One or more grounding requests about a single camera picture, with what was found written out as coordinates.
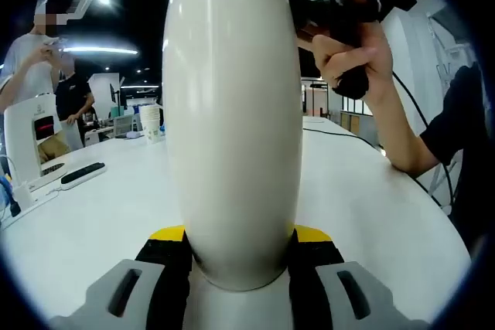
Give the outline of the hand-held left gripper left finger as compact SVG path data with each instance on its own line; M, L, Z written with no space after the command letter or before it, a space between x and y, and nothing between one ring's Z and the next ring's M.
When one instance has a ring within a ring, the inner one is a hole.
M51 329L181 329L192 270L183 226L153 233L134 260L121 260L91 284L85 302Z

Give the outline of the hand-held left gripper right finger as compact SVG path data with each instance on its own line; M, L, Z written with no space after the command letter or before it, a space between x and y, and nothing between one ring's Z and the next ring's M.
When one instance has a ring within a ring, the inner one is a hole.
M321 230L295 226L288 275L294 329L428 328L403 315L391 290L357 262L346 262Z

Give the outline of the person's right hand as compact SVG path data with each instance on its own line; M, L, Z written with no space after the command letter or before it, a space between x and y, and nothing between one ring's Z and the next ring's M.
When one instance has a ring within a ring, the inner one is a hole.
M329 31L306 25L296 32L298 46L312 52L322 78L332 87L345 72L363 67L369 92L390 90L393 85L391 49L379 22L358 25L358 45L350 46L332 38Z

